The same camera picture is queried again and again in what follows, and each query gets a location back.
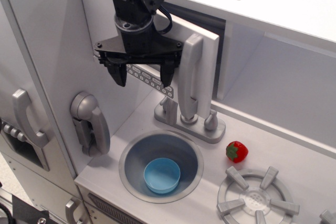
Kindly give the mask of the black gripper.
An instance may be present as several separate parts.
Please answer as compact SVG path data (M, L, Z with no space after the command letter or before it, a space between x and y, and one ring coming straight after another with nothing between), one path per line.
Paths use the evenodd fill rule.
M113 63L107 66L115 83L125 87L127 67L122 63L160 65L160 78L164 87L170 86L174 67L180 62L183 43L160 34L153 18L134 24L121 18L114 19L118 35L95 43L100 59Z

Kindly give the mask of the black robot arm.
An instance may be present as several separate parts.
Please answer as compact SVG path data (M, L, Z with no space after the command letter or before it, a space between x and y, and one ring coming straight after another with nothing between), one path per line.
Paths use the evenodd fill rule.
M159 65L163 87L168 87L179 66L183 43L165 37L173 26L165 0L113 0L118 35L97 42L95 51L116 84L124 87L127 65Z

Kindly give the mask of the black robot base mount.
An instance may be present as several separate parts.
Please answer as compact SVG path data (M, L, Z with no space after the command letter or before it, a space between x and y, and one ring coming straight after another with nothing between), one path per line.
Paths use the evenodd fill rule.
M1 223L55 223L48 211L39 211L1 189Z

